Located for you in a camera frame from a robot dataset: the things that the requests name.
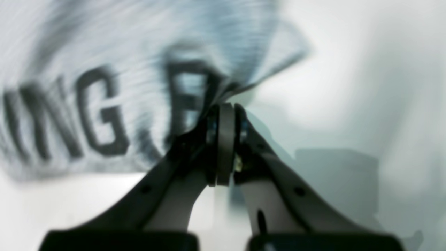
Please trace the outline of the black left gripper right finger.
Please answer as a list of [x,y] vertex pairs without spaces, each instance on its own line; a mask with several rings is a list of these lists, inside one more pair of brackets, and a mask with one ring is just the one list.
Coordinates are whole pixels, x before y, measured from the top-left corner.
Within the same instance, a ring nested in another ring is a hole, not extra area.
[[403,251],[394,235],[378,233],[339,213],[295,173],[234,106],[235,151],[252,237],[247,251]]

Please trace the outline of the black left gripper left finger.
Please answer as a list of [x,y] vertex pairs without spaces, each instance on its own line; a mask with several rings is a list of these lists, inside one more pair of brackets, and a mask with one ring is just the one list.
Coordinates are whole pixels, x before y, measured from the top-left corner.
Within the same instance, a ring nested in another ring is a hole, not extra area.
[[192,208],[205,187],[230,184],[235,143],[236,109],[213,106],[122,199],[77,227],[48,232],[40,251],[198,251],[187,231]]

